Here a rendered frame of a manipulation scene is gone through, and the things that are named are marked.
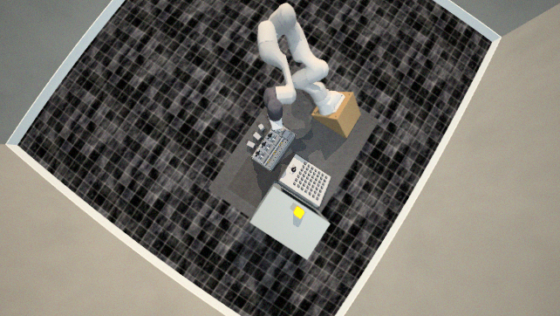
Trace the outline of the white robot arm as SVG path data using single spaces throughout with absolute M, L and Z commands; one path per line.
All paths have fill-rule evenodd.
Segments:
M 287 58 L 280 51 L 277 42 L 282 35 L 287 38 L 293 59 L 305 64 L 305 68 L 292 76 Z M 272 130 L 283 128 L 282 104 L 292 104 L 296 100 L 295 88 L 306 91 L 313 98 L 320 114 L 337 112 L 345 96 L 336 91 L 329 91 L 323 83 L 318 82 L 328 75 L 329 67 L 325 61 L 312 54 L 304 31 L 297 22 L 296 12 L 290 4 L 281 4 L 270 15 L 268 21 L 258 25 L 257 44 L 261 59 L 269 65 L 277 66 L 284 73 L 285 86 L 269 87 L 263 93 L 266 108 L 269 102 L 267 113 Z

